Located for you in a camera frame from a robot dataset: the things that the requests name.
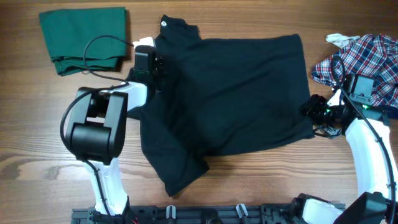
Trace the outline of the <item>black t-shirt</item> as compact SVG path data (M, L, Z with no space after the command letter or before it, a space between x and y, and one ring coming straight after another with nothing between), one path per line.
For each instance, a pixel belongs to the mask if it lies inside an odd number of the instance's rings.
M163 16L155 47L169 61L169 77L155 81L150 101L131 116L169 196L208 171L208 156L313 137L299 111L310 97L299 35L202 39L197 26Z

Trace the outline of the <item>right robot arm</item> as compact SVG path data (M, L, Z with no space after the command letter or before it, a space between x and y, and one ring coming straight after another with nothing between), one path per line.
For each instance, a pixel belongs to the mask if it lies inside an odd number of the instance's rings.
M383 110L371 106L374 80L348 75L326 100L312 95L300 112L310 118L318 136L344 135L353 155L358 198L346 209L310 195L294 198L289 218L304 223L397 223L397 167L389 145L389 123Z

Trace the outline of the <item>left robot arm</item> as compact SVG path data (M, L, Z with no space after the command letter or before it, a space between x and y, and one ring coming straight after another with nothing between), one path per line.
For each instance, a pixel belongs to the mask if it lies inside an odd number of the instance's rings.
M79 88L63 115L69 121L60 125L62 141L90 173L96 198L89 211L93 223L136 221L121 182L119 156L127 117L150 101L158 73L155 47L138 45L126 82L109 88Z

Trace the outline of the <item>folded green cloth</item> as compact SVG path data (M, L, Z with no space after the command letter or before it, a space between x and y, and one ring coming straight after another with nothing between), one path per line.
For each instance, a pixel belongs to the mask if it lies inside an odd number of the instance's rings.
M126 9L59 9L39 14L51 62L60 76L110 71L126 56Z

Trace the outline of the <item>small white cloth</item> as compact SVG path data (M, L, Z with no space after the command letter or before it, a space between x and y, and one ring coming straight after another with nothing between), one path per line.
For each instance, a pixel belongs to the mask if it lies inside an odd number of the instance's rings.
M326 36L325 40L326 42L333 44L337 47L339 47L340 49L346 47L347 45L349 45L352 42L357 41L358 39L360 39L360 36L346 36L346 35L342 35L339 33L335 33L335 34L329 34Z

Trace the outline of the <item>red plaid shirt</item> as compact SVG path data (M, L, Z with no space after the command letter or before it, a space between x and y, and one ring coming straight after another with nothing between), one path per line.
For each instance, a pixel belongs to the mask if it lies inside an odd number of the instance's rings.
M397 119L397 39L388 35L366 34L351 40L342 49L316 64L311 71L314 81L334 87L331 60L343 60L348 75L363 75L374 80L371 105Z

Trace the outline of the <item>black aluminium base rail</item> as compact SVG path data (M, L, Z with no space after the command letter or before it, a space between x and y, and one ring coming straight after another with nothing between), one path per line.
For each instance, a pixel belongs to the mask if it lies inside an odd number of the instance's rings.
M71 223L139 223L139 224L184 224L184 223L304 223L299 217L290 214L290 205L262 204L245 206L242 215L235 206L214 207L167 207L131 206L122 215L113 217L102 214L95 207L73 209Z

